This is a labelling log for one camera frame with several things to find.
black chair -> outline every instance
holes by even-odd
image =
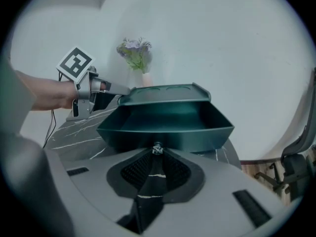
[[[301,136],[287,146],[281,155],[281,163],[284,167],[284,179],[281,180],[277,172],[276,164],[270,165],[270,169],[274,169],[275,177],[272,178],[262,172],[255,174],[255,178],[264,178],[268,183],[272,184],[273,191],[279,196],[284,189],[285,185],[288,184],[285,193],[290,193],[290,199],[294,199],[302,196],[305,192],[306,187],[310,183],[312,177],[315,175],[316,161],[312,163],[310,157],[304,158],[299,153],[308,150],[316,137],[316,68],[314,68],[314,85],[312,94],[312,103],[307,124],[304,128]]]

box lid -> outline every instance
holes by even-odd
[[[211,94],[197,85],[161,85],[144,88],[133,88],[127,96],[118,100],[118,105],[143,105],[165,102],[210,102]]]

flower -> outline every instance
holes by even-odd
[[[142,38],[139,40],[124,38],[123,43],[117,47],[117,52],[125,59],[131,69],[140,69],[144,74],[151,59],[149,52],[151,47],[150,42],[143,42]]]

forearm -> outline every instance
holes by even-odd
[[[77,98],[72,81],[55,81],[28,76],[16,71],[19,78],[36,95],[32,110],[45,111],[58,108],[71,108],[71,102]]]

vase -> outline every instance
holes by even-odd
[[[152,76],[150,75],[150,73],[142,74],[142,83],[143,83],[143,87],[153,86],[153,80],[152,80]]]

